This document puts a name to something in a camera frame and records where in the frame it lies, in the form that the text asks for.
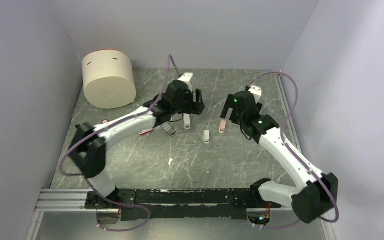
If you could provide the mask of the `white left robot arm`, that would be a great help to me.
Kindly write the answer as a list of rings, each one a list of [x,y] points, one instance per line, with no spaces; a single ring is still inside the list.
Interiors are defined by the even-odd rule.
[[[174,80],[164,93],[125,116],[95,126],[77,125],[68,157],[98,192],[98,201],[104,207],[112,208],[118,203],[119,190],[106,171],[107,150],[141,131],[170,121],[174,115],[200,115],[204,109],[200,89],[191,90],[186,82]]]

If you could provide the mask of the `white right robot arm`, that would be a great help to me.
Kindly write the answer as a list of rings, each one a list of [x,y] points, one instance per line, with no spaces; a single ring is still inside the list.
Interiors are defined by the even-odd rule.
[[[333,174],[325,174],[308,161],[281,132],[281,126],[270,116],[261,115],[262,104],[249,90],[227,96],[220,117],[239,125],[241,132],[255,141],[286,170],[294,187],[264,179],[253,185],[250,202],[262,207],[267,202],[291,208],[297,218],[306,224],[337,210],[339,180]]]

